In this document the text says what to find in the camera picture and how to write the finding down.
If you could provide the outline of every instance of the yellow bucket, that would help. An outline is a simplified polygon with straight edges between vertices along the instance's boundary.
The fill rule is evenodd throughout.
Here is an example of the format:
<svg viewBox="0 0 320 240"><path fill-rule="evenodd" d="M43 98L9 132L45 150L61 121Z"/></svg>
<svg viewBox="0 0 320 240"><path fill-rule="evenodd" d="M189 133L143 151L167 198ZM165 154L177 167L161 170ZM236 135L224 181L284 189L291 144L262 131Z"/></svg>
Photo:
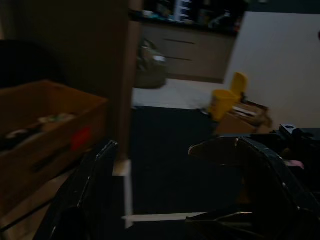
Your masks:
<svg viewBox="0 0 320 240"><path fill-rule="evenodd" d="M248 79L240 72L233 76L230 90L218 89L212 92L211 112L212 119L220 121L224 115L241 99L241 94L245 92Z"/></svg>

